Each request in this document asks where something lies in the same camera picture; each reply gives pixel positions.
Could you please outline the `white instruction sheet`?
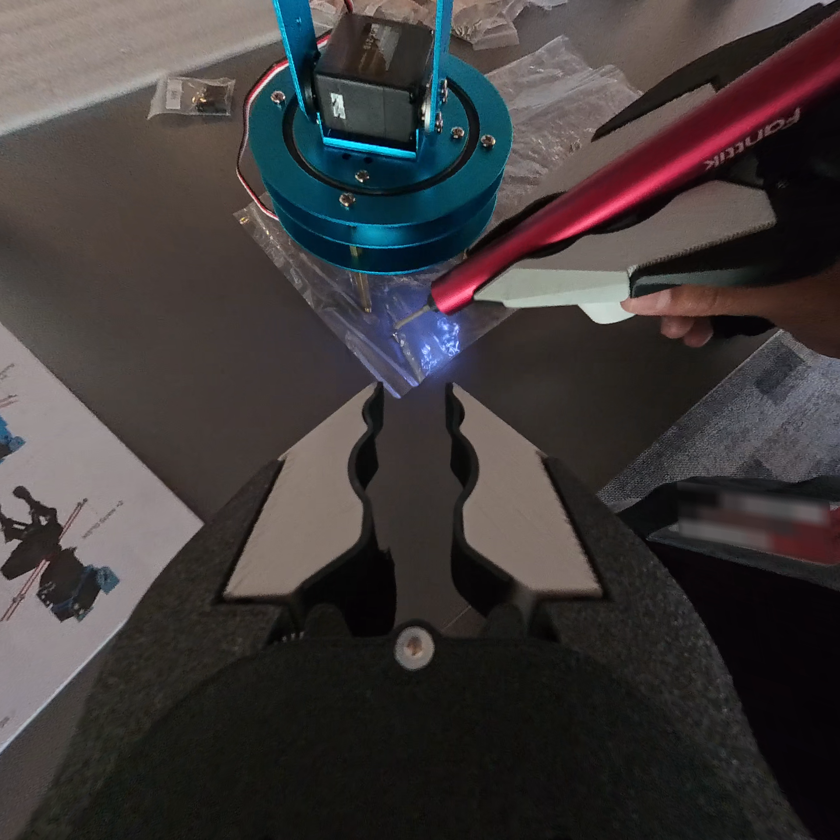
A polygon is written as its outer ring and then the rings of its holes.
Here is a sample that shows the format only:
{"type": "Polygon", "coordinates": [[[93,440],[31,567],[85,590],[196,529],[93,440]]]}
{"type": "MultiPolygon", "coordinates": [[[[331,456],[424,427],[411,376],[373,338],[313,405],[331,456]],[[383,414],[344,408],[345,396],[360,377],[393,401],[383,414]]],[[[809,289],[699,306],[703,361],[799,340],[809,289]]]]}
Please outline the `white instruction sheet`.
{"type": "Polygon", "coordinates": [[[5,750],[202,522],[5,327],[1,392],[5,750]]]}

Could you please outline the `red electric screwdriver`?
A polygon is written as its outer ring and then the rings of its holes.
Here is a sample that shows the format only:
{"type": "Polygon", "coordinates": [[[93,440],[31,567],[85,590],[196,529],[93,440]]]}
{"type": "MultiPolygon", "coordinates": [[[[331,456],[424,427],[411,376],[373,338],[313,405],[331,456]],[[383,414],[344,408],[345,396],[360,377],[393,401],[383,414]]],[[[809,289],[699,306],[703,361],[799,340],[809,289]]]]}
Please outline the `red electric screwdriver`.
{"type": "Polygon", "coordinates": [[[541,206],[442,275],[427,302],[394,325],[427,312],[466,308],[477,291],[520,260],[575,240],[661,196],[703,182],[838,89],[838,11],[677,119],[541,206]]]}

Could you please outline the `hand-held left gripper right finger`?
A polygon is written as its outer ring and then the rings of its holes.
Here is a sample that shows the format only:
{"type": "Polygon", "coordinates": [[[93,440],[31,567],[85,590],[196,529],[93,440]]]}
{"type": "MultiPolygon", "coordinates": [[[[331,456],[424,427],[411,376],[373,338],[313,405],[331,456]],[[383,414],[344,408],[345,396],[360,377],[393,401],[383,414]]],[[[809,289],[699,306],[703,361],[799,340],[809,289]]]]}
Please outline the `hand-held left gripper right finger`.
{"type": "Polygon", "coordinates": [[[603,597],[536,445],[455,383],[446,386],[458,483],[451,574],[463,597],[603,597]]]}

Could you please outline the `white foam sheet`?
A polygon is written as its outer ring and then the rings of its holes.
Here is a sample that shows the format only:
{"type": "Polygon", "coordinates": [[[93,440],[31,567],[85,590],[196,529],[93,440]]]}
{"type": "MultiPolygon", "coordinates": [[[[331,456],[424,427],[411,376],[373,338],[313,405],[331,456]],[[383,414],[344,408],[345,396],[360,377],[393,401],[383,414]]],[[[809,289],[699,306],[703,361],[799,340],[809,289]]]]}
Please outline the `white foam sheet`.
{"type": "Polygon", "coordinates": [[[268,1],[2,1],[1,133],[279,39],[268,1]]]}

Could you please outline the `clear plastic bag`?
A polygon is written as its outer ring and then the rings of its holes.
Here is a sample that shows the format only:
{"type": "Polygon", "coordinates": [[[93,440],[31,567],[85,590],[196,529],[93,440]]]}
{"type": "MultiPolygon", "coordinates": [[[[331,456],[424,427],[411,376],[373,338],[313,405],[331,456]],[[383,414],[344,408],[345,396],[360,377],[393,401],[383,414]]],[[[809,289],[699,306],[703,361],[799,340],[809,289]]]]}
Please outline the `clear plastic bag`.
{"type": "MultiPolygon", "coordinates": [[[[554,167],[637,97],[620,70],[590,68],[562,36],[493,70],[489,80],[510,109],[513,142],[486,230],[523,209],[554,167]]],[[[253,202],[235,216],[327,329],[394,396],[441,371],[513,313],[499,304],[477,305],[452,317],[429,313],[395,338],[393,324],[422,304],[444,265],[408,276],[371,276],[367,313],[347,270],[306,254],[253,202]]]]}

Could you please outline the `grey desk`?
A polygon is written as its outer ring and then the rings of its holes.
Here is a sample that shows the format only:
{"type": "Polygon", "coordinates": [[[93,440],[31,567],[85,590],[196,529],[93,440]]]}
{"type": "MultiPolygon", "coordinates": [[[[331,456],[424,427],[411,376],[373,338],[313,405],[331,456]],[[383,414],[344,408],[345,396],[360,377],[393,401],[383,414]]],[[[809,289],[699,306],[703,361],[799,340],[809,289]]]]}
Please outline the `grey desk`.
{"type": "MultiPolygon", "coordinates": [[[[150,98],[2,138],[2,323],[207,521],[371,377],[235,221],[238,123],[149,121],[150,98]]],[[[600,490],[762,341],[690,350],[649,318],[520,311],[387,396],[371,498],[398,620],[466,608],[447,382],[600,490]]]]}

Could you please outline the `small bag of black parts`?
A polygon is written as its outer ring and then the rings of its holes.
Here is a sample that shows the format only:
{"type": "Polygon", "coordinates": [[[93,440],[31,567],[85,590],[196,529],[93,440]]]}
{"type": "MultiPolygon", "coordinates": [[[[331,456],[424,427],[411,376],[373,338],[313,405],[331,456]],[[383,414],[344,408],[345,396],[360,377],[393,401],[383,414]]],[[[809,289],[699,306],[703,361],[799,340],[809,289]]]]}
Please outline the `small bag of black parts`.
{"type": "Polygon", "coordinates": [[[148,120],[165,115],[219,117],[231,115],[235,79],[160,77],[150,102],[148,120]]]}

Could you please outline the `person's right hand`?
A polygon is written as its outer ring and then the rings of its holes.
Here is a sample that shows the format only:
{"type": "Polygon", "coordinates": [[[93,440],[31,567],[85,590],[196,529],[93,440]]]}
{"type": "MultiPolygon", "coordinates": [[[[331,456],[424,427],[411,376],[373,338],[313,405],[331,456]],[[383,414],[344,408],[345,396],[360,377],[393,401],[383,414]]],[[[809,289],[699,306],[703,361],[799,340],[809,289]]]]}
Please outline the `person's right hand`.
{"type": "Polygon", "coordinates": [[[809,350],[839,356],[838,279],[829,274],[772,287],[682,286],[621,302],[625,312],[660,320],[666,338],[699,348],[711,339],[715,317],[772,322],[809,350]]]}

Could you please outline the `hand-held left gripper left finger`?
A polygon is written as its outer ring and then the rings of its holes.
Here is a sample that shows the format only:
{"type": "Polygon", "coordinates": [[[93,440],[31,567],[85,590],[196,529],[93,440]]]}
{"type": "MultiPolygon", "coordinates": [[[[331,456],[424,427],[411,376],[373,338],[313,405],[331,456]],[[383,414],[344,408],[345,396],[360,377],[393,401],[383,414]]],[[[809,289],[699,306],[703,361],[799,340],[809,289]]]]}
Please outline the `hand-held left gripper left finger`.
{"type": "Polygon", "coordinates": [[[382,384],[367,385],[280,457],[224,599],[289,601],[362,545],[383,405],[382,384]]]}

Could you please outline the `blue toy robot arm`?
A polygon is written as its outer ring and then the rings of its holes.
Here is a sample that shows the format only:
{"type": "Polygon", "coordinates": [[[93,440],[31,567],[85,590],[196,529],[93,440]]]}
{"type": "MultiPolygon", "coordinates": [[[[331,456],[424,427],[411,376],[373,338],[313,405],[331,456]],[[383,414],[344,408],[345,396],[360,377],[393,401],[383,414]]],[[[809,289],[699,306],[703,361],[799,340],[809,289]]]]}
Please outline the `blue toy robot arm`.
{"type": "Polygon", "coordinates": [[[309,2],[274,2],[286,56],[246,95],[240,184],[303,249],[362,274],[464,253],[497,205],[512,145],[499,91],[434,27],[349,11],[316,36],[309,2]]]}

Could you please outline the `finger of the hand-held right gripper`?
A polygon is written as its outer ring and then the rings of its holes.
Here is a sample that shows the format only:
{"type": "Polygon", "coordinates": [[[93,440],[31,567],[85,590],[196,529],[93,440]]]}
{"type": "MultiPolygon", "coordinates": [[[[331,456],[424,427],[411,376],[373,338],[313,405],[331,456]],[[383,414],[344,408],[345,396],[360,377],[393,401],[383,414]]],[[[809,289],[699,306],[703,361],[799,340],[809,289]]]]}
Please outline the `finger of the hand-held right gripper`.
{"type": "Polygon", "coordinates": [[[696,59],[690,62],[655,84],[641,97],[605,122],[595,131],[592,141],[598,141],[622,128],[622,126],[705,85],[712,85],[713,89],[718,90],[722,85],[719,76],[719,69],[706,59],[696,59]]]}
{"type": "Polygon", "coordinates": [[[474,302],[510,309],[578,306],[594,322],[619,322],[630,317],[621,302],[631,294],[635,270],[762,232],[776,221],[764,191],[705,182],[631,227],[586,234],[558,253],[520,260],[480,288],[474,302]]]}

